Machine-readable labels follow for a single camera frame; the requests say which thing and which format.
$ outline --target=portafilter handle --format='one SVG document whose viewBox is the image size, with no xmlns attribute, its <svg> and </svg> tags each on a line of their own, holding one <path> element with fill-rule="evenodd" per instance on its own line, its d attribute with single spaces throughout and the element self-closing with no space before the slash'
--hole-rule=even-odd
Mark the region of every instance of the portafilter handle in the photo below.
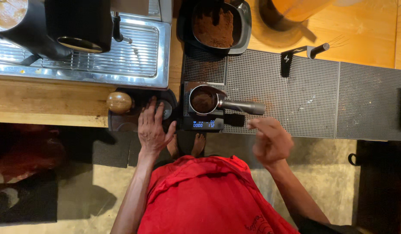
<svg viewBox="0 0 401 234">
<path fill-rule="evenodd" d="M 241 111 L 248 114 L 263 115 L 265 113 L 265 104 L 259 102 L 240 102 L 221 99 L 218 101 L 218 107 Z"/>
</svg>

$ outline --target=hand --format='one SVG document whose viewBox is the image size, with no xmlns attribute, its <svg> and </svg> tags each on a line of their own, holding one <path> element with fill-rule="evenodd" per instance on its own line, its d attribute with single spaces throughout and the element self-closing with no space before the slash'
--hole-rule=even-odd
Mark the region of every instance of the hand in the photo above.
<svg viewBox="0 0 401 234">
<path fill-rule="evenodd" d="M 290 155 L 294 143 L 291 135 L 272 117 L 250 120 L 247 127 L 257 128 L 252 152 L 264 166 L 274 165 Z"/>
<path fill-rule="evenodd" d="M 143 107 L 138 118 L 138 138 L 141 142 L 139 161 L 148 159 L 154 162 L 176 131 L 176 121 L 173 121 L 167 134 L 164 133 L 162 126 L 164 103 L 160 103 L 155 114 L 156 101 L 156 97 L 153 96 L 147 106 Z"/>
</svg>

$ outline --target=person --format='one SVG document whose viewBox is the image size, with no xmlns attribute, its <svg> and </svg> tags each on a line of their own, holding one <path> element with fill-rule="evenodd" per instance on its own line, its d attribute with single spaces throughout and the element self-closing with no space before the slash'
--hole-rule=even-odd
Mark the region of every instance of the person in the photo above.
<svg viewBox="0 0 401 234">
<path fill-rule="evenodd" d="M 157 111 L 155 106 L 152 97 L 139 116 L 141 151 L 111 234 L 299 233 L 264 199 L 245 162 L 236 156 L 197 157 L 205 146 L 203 135 L 196 136 L 192 155 L 153 171 L 162 149 L 178 154 L 176 121 L 165 133 L 164 104 Z M 327 230 L 335 228 L 327 228 L 333 225 L 286 162 L 293 147 L 290 134 L 272 117 L 250 120 L 247 127 L 257 129 L 252 151 L 273 177 L 299 230 L 331 233 Z"/>
</svg>

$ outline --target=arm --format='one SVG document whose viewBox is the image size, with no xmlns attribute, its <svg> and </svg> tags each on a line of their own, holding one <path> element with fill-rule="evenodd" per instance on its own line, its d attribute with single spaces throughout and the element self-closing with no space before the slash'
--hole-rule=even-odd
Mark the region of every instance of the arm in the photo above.
<svg viewBox="0 0 401 234">
<path fill-rule="evenodd" d="M 273 177 L 295 224 L 300 227 L 304 218 L 330 223 L 287 164 L 294 145 L 290 134 L 271 117 L 251 120 L 248 127 L 258 129 L 252 151 Z"/>
<path fill-rule="evenodd" d="M 115 218 L 111 234 L 137 233 L 146 210 L 147 188 L 154 162 L 160 151 L 172 140 L 176 130 L 176 121 L 173 121 L 167 134 L 164 133 L 162 127 L 164 104 L 159 105 L 156 114 L 155 108 L 156 97 L 153 97 L 150 104 L 142 109 L 138 118 L 141 151 L 138 154 L 137 167 Z"/>
</svg>

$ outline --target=coffee grounds spill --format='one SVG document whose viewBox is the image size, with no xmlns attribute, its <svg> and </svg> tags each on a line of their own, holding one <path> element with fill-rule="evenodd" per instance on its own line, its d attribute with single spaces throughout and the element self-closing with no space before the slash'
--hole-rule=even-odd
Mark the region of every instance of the coffee grounds spill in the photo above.
<svg viewBox="0 0 401 234">
<path fill-rule="evenodd" d="M 215 103 L 213 101 L 214 100 L 212 94 L 206 93 L 204 91 L 199 91 L 193 97 L 191 104 L 195 111 L 206 114 L 211 112 L 215 108 Z"/>
<path fill-rule="evenodd" d="M 205 45 L 229 48 L 234 43 L 232 38 L 234 15 L 230 11 L 224 13 L 223 9 L 220 8 L 218 17 L 219 20 L 214 22 L 212 12 L 196 16 L 193 34 Z"/>
</svg>

